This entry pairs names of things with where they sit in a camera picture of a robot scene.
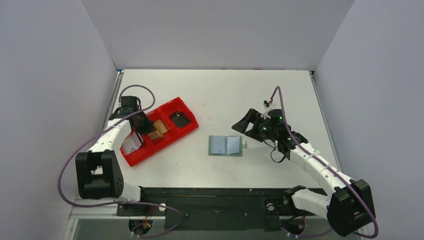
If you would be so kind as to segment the gold VIP card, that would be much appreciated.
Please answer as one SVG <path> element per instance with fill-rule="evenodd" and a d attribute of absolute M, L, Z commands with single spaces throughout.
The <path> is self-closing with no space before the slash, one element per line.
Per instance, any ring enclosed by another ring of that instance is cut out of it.
<path fill-rule="evenodd" d="M 163 135 L 168 132 L 167 126 L 160 119 L 154 122 L 154 127 L 158 135 Z"/>

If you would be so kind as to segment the green leather card holder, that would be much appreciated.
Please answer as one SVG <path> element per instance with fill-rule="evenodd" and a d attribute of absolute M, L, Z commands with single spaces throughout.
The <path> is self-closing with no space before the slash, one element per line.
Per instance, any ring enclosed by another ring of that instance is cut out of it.
<path fill-rule="evenodd" d="M 208 137 L 209 156 L 242 157 L 247 142 L 238 135 L 210 135 Z"/>

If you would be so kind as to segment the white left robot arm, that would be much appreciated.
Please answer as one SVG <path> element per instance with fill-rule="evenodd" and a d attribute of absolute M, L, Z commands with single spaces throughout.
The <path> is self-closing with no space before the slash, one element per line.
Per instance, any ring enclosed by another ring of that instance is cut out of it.
<path fill-rule="evenodd" d="M 108 119 L 106 132 L 88 151 L 75 156 L 80 197 L 130 202 L 129 208 L 136 215 L 145 214 L 149 201 L 142 197 L 141 187 L 125 182 L 118 156 L 121 149 L 127 154 L 138 150 L 144 143 L 142 136 L 155 130 L 138 97 L 121 97 L 120 107 Z"/>

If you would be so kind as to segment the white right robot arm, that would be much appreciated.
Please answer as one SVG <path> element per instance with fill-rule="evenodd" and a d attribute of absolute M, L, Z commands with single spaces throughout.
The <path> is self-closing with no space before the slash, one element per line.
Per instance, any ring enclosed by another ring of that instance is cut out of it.
<path fill-rule="evenodd" d="M 285 159 L 298 165 L 324 190 L 319 194 L 301 185 L 287 190 L 282 199 L 287 213 L 306 211 L 322 217 L 342 237 L 358 235 L 360 228 L 376 223 L 370 185 L 332 166 L 303 135 L 291 129 L 281 109 L 260 113 L 251 108 L 231 128 L 258 142 L 274 142 Z"/>

